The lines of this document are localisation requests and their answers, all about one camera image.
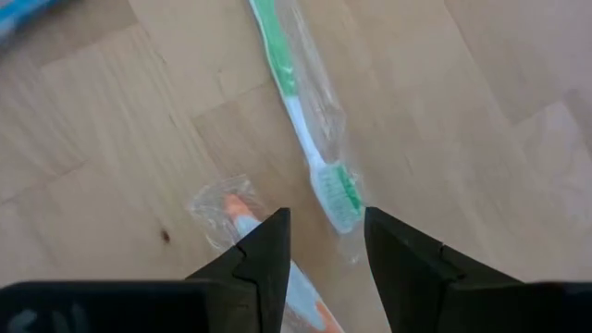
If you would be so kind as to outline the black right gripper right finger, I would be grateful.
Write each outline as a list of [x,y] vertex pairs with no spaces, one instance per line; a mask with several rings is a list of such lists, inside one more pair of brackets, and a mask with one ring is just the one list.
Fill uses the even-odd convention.
[[364,243],[393,333],[437,333],[447,290],[455,283],[518,281],[377,207],[365,209]]

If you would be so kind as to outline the orange toothbrush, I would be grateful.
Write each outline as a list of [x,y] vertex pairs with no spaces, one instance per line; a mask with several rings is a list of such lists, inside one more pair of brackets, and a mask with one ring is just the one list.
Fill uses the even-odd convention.
[[[205,237],[218,254],[238,243],[270,216],[245,175],[203,187],[191,199],[188,210],[203,225]],[[312,281],[295,262],[290,263],[280,333],[345,333]]]

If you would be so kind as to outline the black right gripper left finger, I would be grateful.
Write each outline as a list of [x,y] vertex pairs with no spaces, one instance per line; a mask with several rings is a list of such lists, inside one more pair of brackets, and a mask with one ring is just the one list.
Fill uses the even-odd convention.
[[280,208],[187,279],[219,285],[206,302],[213,333],[280,333],[290,271],[290,209]]

